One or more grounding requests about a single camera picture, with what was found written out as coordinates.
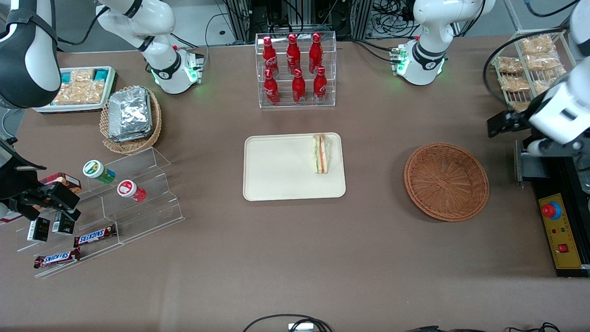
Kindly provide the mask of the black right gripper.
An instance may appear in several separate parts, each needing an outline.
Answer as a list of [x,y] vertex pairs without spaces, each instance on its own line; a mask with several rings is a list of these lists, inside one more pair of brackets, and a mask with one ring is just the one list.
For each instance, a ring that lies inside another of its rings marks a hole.
[[18,212],[28,220],[40,216],[40,208],[62,209],[59,221],[77,221],[81,212],[75,209],[80,198],[60,182],[44,185],[40,182],[27,184],[27,189],[19,196]]

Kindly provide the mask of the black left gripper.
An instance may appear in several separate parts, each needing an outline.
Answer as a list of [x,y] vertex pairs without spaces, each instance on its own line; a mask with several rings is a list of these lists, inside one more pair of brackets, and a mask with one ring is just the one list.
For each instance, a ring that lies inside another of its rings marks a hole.
[[494,138],[506,132],[531,130],[531,137],[539,138],[539,131],[533,129],[529,119],[535,113],[535,109],[527,109],[523,112],[514,112],[506,109],[487,120],[487,136]]

